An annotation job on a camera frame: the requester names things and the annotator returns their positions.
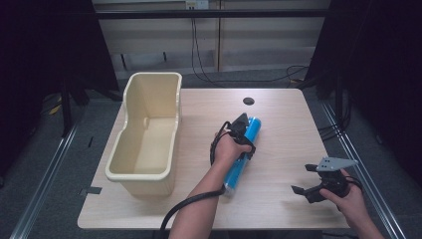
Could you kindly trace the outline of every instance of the wall outlet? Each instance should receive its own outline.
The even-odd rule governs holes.
[[[189,0],[186,2],[186,10],[205,10],[209,9],[209,1],[195,1],[195,0]]]

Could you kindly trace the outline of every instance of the blue roll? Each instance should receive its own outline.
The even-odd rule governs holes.
[[[258,118],[248,118],[249,126],[246,129],[245,137],[251,142],[255,143],[255,139],[258,135],[258,132],[261,128],[261,121]],[[238,158],[230,168],[224,179],[224,186],[226,187],[226,196],[231,196],[234,194],[236,186],[239,182],[240,176],[242,175],[243,170],[245,169],[246,163],[248,162],[248,157],[245,155],[243,158]]]

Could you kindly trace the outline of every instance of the storage box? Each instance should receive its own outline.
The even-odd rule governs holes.
[[[178,73],[137,73],[124,90],[125,121],[105,175],[133,195],[169,195],[181,121]]]

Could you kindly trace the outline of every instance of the blue object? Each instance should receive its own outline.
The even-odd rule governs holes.
[[[255,138],[261,128],[261,121],[258,118],[249,118],[249,126],[246,129],[245,137],[251,142],[255,143]],[[240,176],[242,175],[243,169],[246,163],[249,161],[248,156],[238,158],[230,168],[226,177],[224,178],[224,186],[226,187],[225,195],[231,196],[235,192],[235,188],[239,182]]]

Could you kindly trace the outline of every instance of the light wood tabletop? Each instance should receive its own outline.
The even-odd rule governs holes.
[[[244,98],[255,103],[247,106]],[[291,185],[320,184],[305,164],[326,156],[311,112],[301,91],[294,89],[182,89],[182,121],[176,160],[176,180],[170,196],[129,194],[106,178],[106,162],[122,129],[120,109],[111,130],[78,224],[87,229],[157,229],[164,215],[183,200],[210,167],[209,149],[224,121],[241,113],[261,120],[256,153],[231,198],[220,196],[214,229],[324,229],[348,228],[329,201],[309,204]],[[171,227],[173,218],[168,222]]]

